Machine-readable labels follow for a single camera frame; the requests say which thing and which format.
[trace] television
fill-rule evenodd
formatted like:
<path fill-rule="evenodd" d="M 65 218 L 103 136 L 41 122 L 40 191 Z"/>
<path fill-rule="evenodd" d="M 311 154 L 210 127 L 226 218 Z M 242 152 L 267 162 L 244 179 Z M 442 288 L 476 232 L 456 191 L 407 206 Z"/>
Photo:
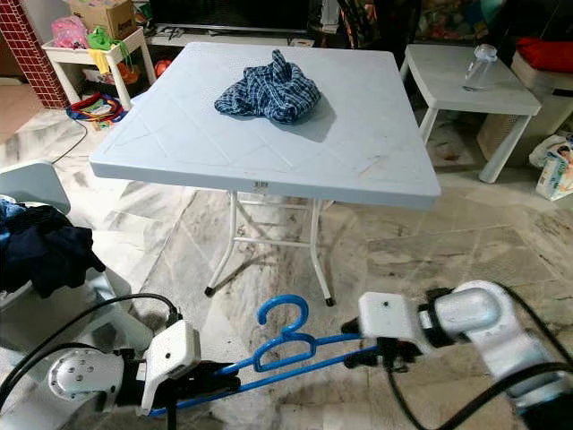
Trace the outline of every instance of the television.
<path fill-rule="evenodd" d="M 311 0 L 151 0 L 157 25 L 305 33 Z"/>

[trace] pink bag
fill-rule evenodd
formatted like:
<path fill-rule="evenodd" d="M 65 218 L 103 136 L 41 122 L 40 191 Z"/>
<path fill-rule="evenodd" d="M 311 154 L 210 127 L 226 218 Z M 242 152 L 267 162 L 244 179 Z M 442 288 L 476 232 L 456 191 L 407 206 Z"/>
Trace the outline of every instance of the pink bag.
<path fill-rule="evenodd" d="M 75 15 L 58 18 L 52 22 L 52 34 L 55 47 L 88 48 L 86 40 L 88 31 L 81 19 Z"/>

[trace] black cable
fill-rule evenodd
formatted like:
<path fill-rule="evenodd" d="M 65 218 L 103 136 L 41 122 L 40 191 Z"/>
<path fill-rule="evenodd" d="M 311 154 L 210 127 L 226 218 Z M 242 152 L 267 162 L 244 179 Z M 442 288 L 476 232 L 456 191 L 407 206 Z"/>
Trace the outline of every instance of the black cable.
<path fill-rule="evenodd" d="M 412 409 L 410 409 L 408 406 L 406 399 L 404 399 L 402 392 L 398 388 L 398 384 L 394 378 L 394 373 L 390 369 L 386 369 L 386 372 L 388 374 L 390 388 L 392 389 L 392 393 L 396 397 L 400 408 L 417 430 L 453 430 L 468 418 L 470 418 L 479 408 L 488 403 L 490 400 L 493 400 L 498 395 L 502 394 L 508 388 L 518 383 L 522 383 L 523 381 L 539 374 L 551 374 L 555 372 L 569 372 L 573 374 L 573 366 L 567 365 L 565 363 L 542 363 L 540 365 L 532 365 L 527 369 L 523 369 L 515 372 L 514 374 L 506 376 L 497 381 L 491 387 L 487 388 L 485 391 L 467 403 L 452 418 L 435 429 L 424 427 L 420 421 L 418 421 L 412 412 Z"/>
<path fill-rule="evenodd" d="M 559 340 L 555 337 L 553 333 L 547 328 L 547 325 L 543 320 L 535 313 L 535 311 L 527 304 L 527 302 L 515 291 L 512 289 L 497 284 L 519 305 L 521 308 L 526 311 L 526 313 L 531 317 L 534 321 L 537 328 L 545 335 L 547 340 L 559 351 L 562 357 L 567 361 L 567 364 L 564 363 L 543 363 L 540 365 L 533 365 L 528 367 L 527 369 L 521 370 L 505 378 L 500 379 L 490 388 L 482 392 L 479 396 L 475 399 L 467 403 L 456 415 L 450 418 L 446 423 L 442 426 L 437 427 L 435 430 L 451 430 L 456 428 L 460 424 L 462 424 L 465 420 L 471 417 L 480 407 L 485 405 L 487 402 L 492 400 L 497 395 L 501 394 L 509 387 L 524 381 L 525 379 L 531 378 L 537 374 L 546 374 L 552 373 L 557 371 L 565 371 L 573 373 L 573 360 L 571 359 L 571 355 L 565 349 L 563 345 L 559 342 Z M 390 382 L 390 388 L 392 389 L 392 393 L 396 397 L 396 400 L 399 406 L 402 408 L 402 411 L 408 418 L 408 420 L 412 423 L 414 427 L 418 430 L 429 430 L 428 428 L 424 427 L 420 421 L 415 417 L 412 409 L 409 408 L 406 399 L 402 395 L 402 392 L 398 388 L 398 384 L 394 378 L 394 374 L 391 369 L 386 368 L 386 372 L 388 373 L 388 378 Z"/>
<path fill-rule="evenodd" d="M 75 121 L 76 124 L 79 124 L 83 127 L 83 136 L 80 138 L 79 141 L 77 141 L 74 145 L 72 145 L 72 147 L 67 150 L 66 152 L 64 152 L 62 155 L 59 155 L 58 157 L 56 157 L 56 159 L 54 161 L 52 161 L 52 164 L 57 163 L 60 159 L 62 159 L 63 157 L 65 157 L 66 155 L 68 155 L 70 152 L 72 152 L 75 148 L 77 148 L 77 146 L 86 138 L 86 136 L 88 135 L 88 128 L 82 124 L 80 121 L 78 121 L 77 119 L 73 119 L 73 121 Z"/>
<path fill-rule="evenodd" d="M 24 375 L 26 373 L 29 372 L 29 370 L 34 367 L 37 363 L 39 363 L 40 361 L 42 361 L 44 358 L 51 356 L 52 354 L 54 354 L 57 351 L 60 351 L 62 349 L 70 349 L 70 348 L 91 348 L 91 349 L 97 349 L 96 347 L 92 347 L 91 345 L 88 345 L 86 343 L 80 343 L 80 342 L 67 342 L 67 343 L 62 343 L 61 345 L 57 345 L 37 356 L 35 356 L 34 358 L 32 358 L 23 368 L 22 370 L 14 376 L 14 378 L 11 380 L 11 382 L 8 384 L 8 387 L 6 389 L 6 394 L 5 396 L 3 396 L 2 399 L 0 399 L 0 410 L 2 410 L 2 407 L 4 406 L 4 404 L 6 403 L 6 400 L 8 399 L 8 396 L 10 395 L 10 393 L 13 391 L 14 387 L 16 386 L 16 384 L 20 381 L 21 378 L 24 377 Z"/>
<path fill-rule="evenodd" d="M 535 313 L 535 311 L 531 307 L 529 307 L 527 302 L 523 298 L 521 298 L 521 296 L 518 293 L 516 293 L 515 291 L 513 291 L 512 289 L 510 289 L 504 285 L 501 285 L 501 284 L 497 284 L 497 285 L 502 287 L 503 290 L 506 293 L 508 293 L 508 295 L 515 302 L 517 302 L 517 304 L 520 305 L 524 311 L 527 312 L 529 317 L 532 320 L 534 320 L 534 323 L 537 326 L 537 328 L 543 333 L 543 335 L 553 345 L 553 347 L 559 351 L 559 353 L 561 354 L 563 359 L 567 362 L 567 364 L 570 366 L 573 366 L 573 358 L 571 357 L 569 352 L 565 349 L 565 347 L 563 345 L 561 345 L 561 343 L 557 340 L 555 335 L 553 333 L 551 333 L 551 331 L 547 328 L 547 325 L 545 324 L 545 322 L 543 322 L 543 320 Z"/>
<path fill-rule="evenodd" d="M 167 405 L 167 430 L 177 430 L 177 402 Z"/>
<path fill-rule="evenodd" d="M 2 385 L 0 385 L 0 405 L 4 404 L 6 397 L 8 396 L 8 387 L 11 384 L 11 380 L 16 377 L 16 375 L 22 370 L 22 368 L 29 362 L 31 361 L 31 359 L 39 353 L 39 351 L 41 349 L 43 349 L 49 342 L 51 342 L 53 339 L 55 339 L 57 336 L 59 336 L 60 334 L 62 334 L 62 332 L 64 332 L 65 330 L 67 330 L 69 327 L 71 327 L 72 325 L 74 325 L 76 322 L 78 322 L 81 318 L 83 318 L 86 315 L 92 314 L 95 311 L 97 311 L 98 309 L 107 306 L 107 305 L 112 305 L 113 303 L 117 303 L 117 302 L 123 302 L 125 300 L 131 300 L 133 298 L 153 298 L 155 300 L 159 300 L 161 302 L 164 302 L 168 307 L 169 307 L 169 320 L 175 319 L 173 318 L 173 315 L 178 315 L 177 312 L 177 308 L 175 307 L 175 305 L 173 303 L 171 303 L 171 301 L 166 298 L 163 297 L 159 294 L 153 294 L 153 293 L 137 293 L 137 294 L 128 294 L 126 296 L 121 296 L 121 297 L 114 297 L 114 298 L 110 298 L 104 302 L 98 303 L 97 305 L 92 306 L 89 309 L 86 309 L 85 311 L 81 312 L 79 315 L 77 315 L 76 317 L 72 318 L 72 320 L 68 323 L 66 323 L 64 326 L 62 326 L 60 329 L 58 329 L 55 333 L 53 333 L 52 335 L 48 336 L 44 341 L 42 341 L 36 348 L 34 348 L 33 351 L 31 351 L 25 358 L 23 358 L 20 363 L 18 363 L 18 365 L 16 365 L 14 367 L 14 369 L 12 369 L 12 371 L 8 374 L 8 376 L 4 379 L 4 381 L 2 382 Z"/>

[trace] white chair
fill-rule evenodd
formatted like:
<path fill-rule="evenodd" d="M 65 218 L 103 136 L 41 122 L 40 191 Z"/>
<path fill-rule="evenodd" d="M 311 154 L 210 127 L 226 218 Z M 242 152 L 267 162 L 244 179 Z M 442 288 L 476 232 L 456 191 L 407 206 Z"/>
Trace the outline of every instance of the white chair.
<path fill-rule="evenodd" d="M 46 161 L 32 161 L 0 169 L 0 194 L 9 195 L 18 202 L 50 204 L 64 214 L 70 210 L 70 201 L 56 171 Z M 15 351 L 17 355 L 13 355 L 11 362 L 14 359 L 18 361 L 20 354 L 35 348 L 81 311 L 103 300 L 129 293 L 129 284 L 110 269 L 104 273 L 90 269 L 83 286 L 59 288 L 48 298 L 41 298 L 29 282 L 0 299 L 0 347 Z M 104 306 L 63 333 L 55 342 L 77 340 L 105 324 L 111 324 L 124 336 L 127 345 L 138 350 L 146 349 L 153 332 L 127 313 L 125 303 Z M 41 380 L 45 370 L 39 369 L 36 378 Z"/>

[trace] cardboard box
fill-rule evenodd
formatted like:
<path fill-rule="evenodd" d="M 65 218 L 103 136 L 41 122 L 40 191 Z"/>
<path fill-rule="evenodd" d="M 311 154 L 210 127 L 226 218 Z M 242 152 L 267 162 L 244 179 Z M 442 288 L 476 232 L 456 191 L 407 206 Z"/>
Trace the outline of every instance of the cardboard box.
<path fill-rule="evenodd" d="M 99 26 L 114 40 L 125 39 L 137 29 L 132 0 L 119 0 L 112 6 L 90 6 L 79 0 L 70 0 L 70 11 L 83 21 L 88 31 Z"/>

